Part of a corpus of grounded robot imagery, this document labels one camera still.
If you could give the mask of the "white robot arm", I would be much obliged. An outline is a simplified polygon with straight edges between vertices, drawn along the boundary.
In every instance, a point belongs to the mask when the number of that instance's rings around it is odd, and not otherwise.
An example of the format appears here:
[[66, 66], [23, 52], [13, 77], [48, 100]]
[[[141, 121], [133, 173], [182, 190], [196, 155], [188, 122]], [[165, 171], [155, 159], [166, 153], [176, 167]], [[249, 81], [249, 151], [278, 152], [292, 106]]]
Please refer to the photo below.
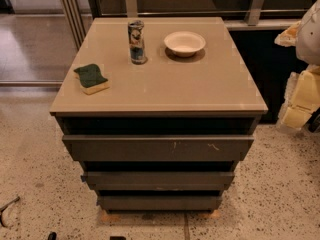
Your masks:
[[295, 132], [320, 108], [320, 0], [300, 21], [279, 34], [275, 43], [294, 46], [297, 58], [307, 63], [301, 73], [290, 74], [276, 123], [280, 131]]

